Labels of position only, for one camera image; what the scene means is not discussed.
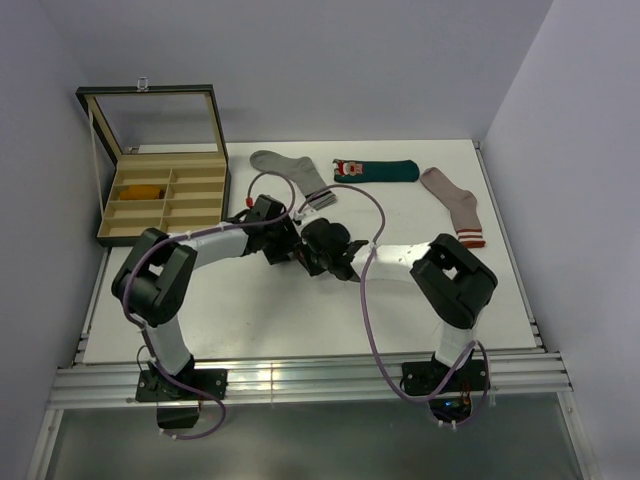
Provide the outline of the mustard yellow sock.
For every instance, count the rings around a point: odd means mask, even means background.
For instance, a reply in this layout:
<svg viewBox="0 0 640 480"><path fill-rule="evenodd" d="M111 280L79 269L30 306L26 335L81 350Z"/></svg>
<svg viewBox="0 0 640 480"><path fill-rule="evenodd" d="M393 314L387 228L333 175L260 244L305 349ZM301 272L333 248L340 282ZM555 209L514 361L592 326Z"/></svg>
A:
<svg viewBox="0 0 640 480"><path fill-rule="evenodd" d="M155 185L130 185L124 188L118 199L120 201L158 200L164 197L164 190Z"/></svg>

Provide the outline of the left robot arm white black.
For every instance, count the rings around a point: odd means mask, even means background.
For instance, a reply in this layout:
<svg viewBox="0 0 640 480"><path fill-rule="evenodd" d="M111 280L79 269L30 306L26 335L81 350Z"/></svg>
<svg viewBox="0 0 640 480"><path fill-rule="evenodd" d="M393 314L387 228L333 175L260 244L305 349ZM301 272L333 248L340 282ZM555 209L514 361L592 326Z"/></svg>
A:
<svg viewBox="0 0 640 480"><path fill-rule="evenodd" d="M213 227L169 235L148 228L139 236L111 284L125 317L141 329L162 371L159 388L183 399L195 386L194 359L180 329L181 309L195 270L261 252L269 264L288 261L301 243L285 206L268 195Z"/></svg>

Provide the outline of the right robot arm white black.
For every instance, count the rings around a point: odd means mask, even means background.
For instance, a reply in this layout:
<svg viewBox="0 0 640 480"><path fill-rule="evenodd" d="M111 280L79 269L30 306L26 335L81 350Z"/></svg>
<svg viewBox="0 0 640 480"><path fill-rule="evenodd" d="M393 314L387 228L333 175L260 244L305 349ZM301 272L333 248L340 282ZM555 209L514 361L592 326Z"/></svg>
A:
<svg viewBox="0 0 640 480"><path fill-rule="evenodd" d="M298 257L309 273L328 272L357 283L364 313L367 281L416 286L442 324L432 368L435 383L452 390L466 379L465 362L476 345L476 323L498 286L496 275L469 249L449 234L406 245L355 241L346 227L325 218L302 221L299 234Z"/></svg>

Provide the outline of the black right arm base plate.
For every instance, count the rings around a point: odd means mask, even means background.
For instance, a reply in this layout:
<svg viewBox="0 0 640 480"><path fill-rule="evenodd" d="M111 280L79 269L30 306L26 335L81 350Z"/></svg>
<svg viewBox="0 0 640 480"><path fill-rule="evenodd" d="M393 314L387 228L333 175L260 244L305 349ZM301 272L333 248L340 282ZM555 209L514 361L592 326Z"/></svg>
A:
<svg viewBox="0 0 640 480"><path fill-rule="evenodd" d="M400 387L409 396L426 396L435 390L449 368L434 361L404 362L401 365ZM469 360L457 370L442 389L442 393L482 392L487 371L481 360Z"/></svg>

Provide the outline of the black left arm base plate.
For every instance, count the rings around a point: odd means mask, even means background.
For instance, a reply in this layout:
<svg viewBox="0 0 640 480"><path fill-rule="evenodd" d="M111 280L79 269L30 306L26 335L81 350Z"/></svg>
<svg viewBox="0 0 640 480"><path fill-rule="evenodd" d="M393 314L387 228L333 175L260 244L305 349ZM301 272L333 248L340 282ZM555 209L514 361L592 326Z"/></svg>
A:
<svg viewBox="0 0 640 480"><path fill-rule="evenodd" d="M225 369L194 369L177 375L175 380L219 400L225 398L227 387L227 371ZM151 403L204 400L204 397L175 385L157 369L150 368L143 370L139 375L135 400L140 403Z"/></svg>

